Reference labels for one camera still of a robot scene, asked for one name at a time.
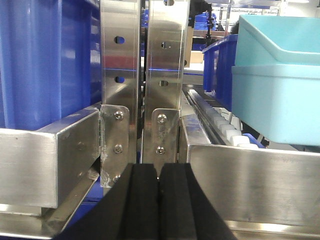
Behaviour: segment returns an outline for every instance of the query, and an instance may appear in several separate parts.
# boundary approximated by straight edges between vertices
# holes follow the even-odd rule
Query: blue crate
[[[199,15],[196,15],[194,18],[194,29],[195,30],[208,30],[208,16],[209,14],[207,12],[203,12]],[[212,26],[212,30],[215,31],[216,30],[216,14],[212,13],[211,14],[212,17],[212,22],[213,22],[213,26]]]
[[[101,100],[96,0],[0,1],[0,128],[36,130]]]
[[[236,66],[320,65],[320,18],[241,15]]]
[[[203,89],[228,111],[232,111],[232,66],[238,35],[229,35],[205,48]]]

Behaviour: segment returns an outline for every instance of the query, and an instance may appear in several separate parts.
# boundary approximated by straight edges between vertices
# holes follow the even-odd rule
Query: metal frame
[[[0,213],[0,236],[23,239],[53,238],[66,228],[98,177],[96,170],[89,169],[59,208],[48,209],[43,216]]]
[[[159,146],[152,131],[157,128],[153,126],[157,124],[154,111],[180,109],[188,18],[188,0],[149,2],[142,162],[154,163],[158,173],[163,163],[174,163],[177,160],[175,144],[166,149],[165,153],[159,153],[158,148],[162,146]],[[177,139],[175,134],[178,127],[177,122],[176,130],[170,135],[170,142]]]
[[[120,142],[124,151],[121,159],[125,163],[135,163],[137,158],[137,129],[140,92],[140,0],[101,0],[101,64],[102,64],[102,105],[105,111],[112,111],[114,106],[128,109],[125,118],[129,122],[128,146]],[[107,140],[116,139],[122,131],[122,124],[105,128]],[[108,159],[108,151],[101,154],[101,172],[107,173],[111,179],[119,176],[126,164],[117,164],[115,159]],[[108,168],[105,161],[114,161],[113,167]],[[110,187],[113,181],[103,177],[102,186]]]
[[[189,107],[181,125],[179,162],[239,240],[320,239],[319,153],[210,144]]]
[[[37,131],[0,129],[0,203],[57,208],[100,155],[99,110]]]

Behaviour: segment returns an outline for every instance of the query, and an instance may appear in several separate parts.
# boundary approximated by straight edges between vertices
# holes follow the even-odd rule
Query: blue container
[[[320,65],[320,18],[241,15],[236,66]]]
[[[206,44],[200,44],[200,43],[193,43],[192,44],[192,51],[202,51],[207,47]]]
[[[92,0],[0,1],[0,128],[36,130],[101,100]]]
[[[320,146],[320,66],[232,67],[232,113],[269,140]]]
[[[208,16],[209,14],[207,12],[203,12],[199,15],[196,15],[194,18],[194,29],[195,30],[208,30]],[[212,13],[211,14],[212,17],[212,22],[213,22],[213,26],[212,26],[212,30],[216,30],[216,14]]]
[[[232,66],[238,35],[229,35],[205,48],[203,89],[228,111],[232,111]]]

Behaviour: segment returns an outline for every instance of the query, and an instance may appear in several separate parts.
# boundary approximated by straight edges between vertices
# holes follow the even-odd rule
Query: stainless steel bracket
[[[157,108],[152,112],[151,135],[148,137],[151,142],[142,152],[147,156],[143,162],[154,164],[158,175],[164,163],[177,161],[179,115],[177,109]]]
[[[103,104],[100,121],[100,183],[104,188],[111,188],[132,161],[129,155],[129,109]]]
[[[94,106],[37,131],[0,128],[0,204],[57,208],[99,155]]]
[[[164,163],[177,160],[188,17],[189,0],[149,2],[142,162],[153,163],[158,174]],[[157,122],[161,114],[169,130]]]

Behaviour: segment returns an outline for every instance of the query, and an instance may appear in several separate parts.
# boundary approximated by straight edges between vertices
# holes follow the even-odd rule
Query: conveyor
[[[0,128],[0,236],[320,239],[318,148],[239,147],[221,106],[183,85],[189,0],[149,1],[143,68],[140,0],[85,2],[100,7],[102,101]],[[99,176],[105,197],[67,227]]]

